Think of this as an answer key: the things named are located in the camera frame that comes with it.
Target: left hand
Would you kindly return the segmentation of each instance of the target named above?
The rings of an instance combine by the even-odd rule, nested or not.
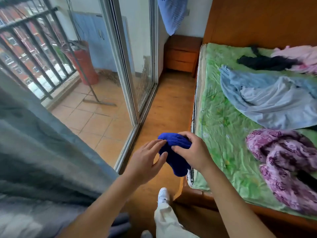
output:
[[[153,179],[166,161],[167,152],[164,152],[158,161],[153,164],[158,151],[166,144],[166,140],[152,140],[134,152],[123,173],[123,176],[137,186],[147,183]]]

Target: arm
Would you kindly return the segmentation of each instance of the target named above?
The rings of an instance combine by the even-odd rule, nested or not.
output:
[[[191,142],[189,149],[173,146],[207,181],[230,238],[274,238],[273,233],[248,207],[224,173],[213,162],[204,141],[191,132],[181,132]]]
[[[154,178],[166,161],[167,152],[153,164],[154,157],[166,140],[146,143],[131,157],[123,175],[87,210],[66,227],[58,238],[104,238],[128,198],[142,184]]]

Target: red cylinder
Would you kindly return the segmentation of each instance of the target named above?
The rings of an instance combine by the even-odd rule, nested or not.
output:
[[[77,58],[77,60],[78,60],[78,62],[80,64],[83,72],[85,73],[90,85],[97,84],[98,81],[99,81],[98,74],[96,73],[95,69],[93,68],[93,64],[91,62],[88,42],[81,41],[80,44],[85,46],[87,48],[87,50],[81,49],[81,50],[74,51],[75,57]],[[73,57],[71,52],[67,51],[67,50],[64,50],[64,53],[66,54],[66,56],[70,59],[70,61],[76,67],[77,71],[79,72],[79,76],[80,76],[81,81],[83,82],[83,84],[88,85],[83,73],[79,69],[79,66],[78,66],[77,62],[75,61],[75,58]]]

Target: purple floral cloth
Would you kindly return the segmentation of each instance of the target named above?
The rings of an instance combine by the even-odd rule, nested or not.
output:
[[[317,150],[294,130],[256,129],[246,137],[248,149],[261,161],[260,172],[277,200],[305,215],[317,215],[317,193],[299,181],[299,170],[317,171]]]

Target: wooden nightstand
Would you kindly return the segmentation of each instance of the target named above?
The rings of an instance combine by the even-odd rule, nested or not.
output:
[[[203,39],[172,35],[164,45],[164,67],[192,73],[195,76]]]

